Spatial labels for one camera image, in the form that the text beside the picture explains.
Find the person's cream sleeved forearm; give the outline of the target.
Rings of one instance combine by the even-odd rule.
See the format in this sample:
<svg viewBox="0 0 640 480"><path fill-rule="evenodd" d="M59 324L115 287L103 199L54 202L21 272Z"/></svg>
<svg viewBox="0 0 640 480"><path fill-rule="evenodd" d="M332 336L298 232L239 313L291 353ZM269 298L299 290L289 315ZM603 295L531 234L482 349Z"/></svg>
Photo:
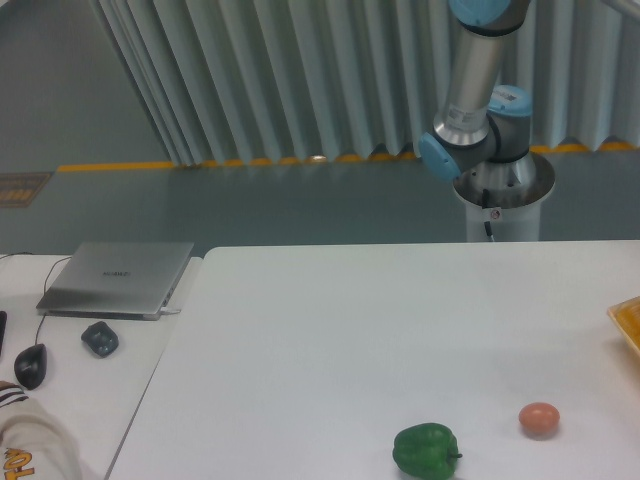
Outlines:
<svg viewBox="0 0 640 480"><path fill-rule="evenodd" d="M11 382L1 383L1 477L80 479L77 447L40 403Z"/></svg>

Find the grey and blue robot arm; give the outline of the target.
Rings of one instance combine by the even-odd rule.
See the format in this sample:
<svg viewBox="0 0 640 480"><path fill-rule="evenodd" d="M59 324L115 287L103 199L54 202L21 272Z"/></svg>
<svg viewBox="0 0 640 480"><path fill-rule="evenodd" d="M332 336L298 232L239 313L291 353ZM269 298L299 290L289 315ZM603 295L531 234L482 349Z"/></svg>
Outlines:
<svg viewBox="0 0 640 480"><path fill-rule="evenodd" d="M449 87L419 140L451 181L529 145L639 143L636 1L451 1L460 26Z"/></svg>

